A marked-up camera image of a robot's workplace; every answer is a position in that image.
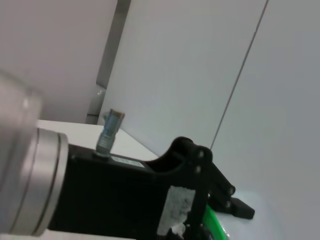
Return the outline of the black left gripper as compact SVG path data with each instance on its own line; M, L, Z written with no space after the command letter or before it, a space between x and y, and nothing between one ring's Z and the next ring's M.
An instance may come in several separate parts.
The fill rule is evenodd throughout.
M176 138L158 159L130 165L69 145L58 204L48 229L57 232L136 240L172 240L157 232L168 191L195 192L192 209L182 208L187 225L182 235L196 237L206 207L203 188L207 149L186 137Z

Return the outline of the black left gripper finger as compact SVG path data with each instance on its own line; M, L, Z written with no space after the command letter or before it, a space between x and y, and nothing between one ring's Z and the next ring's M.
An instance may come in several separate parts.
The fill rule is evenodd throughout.
M229 214L236 218L252 220L255 210L240 199L233 197L236 188L213 163L212 151L207 147L201 147L197 157L200 160L208 159L209 161L208 205L216 212Z
M221 240L222 239L222 229L219 224L206 224L201 223L198 234L199 240Z

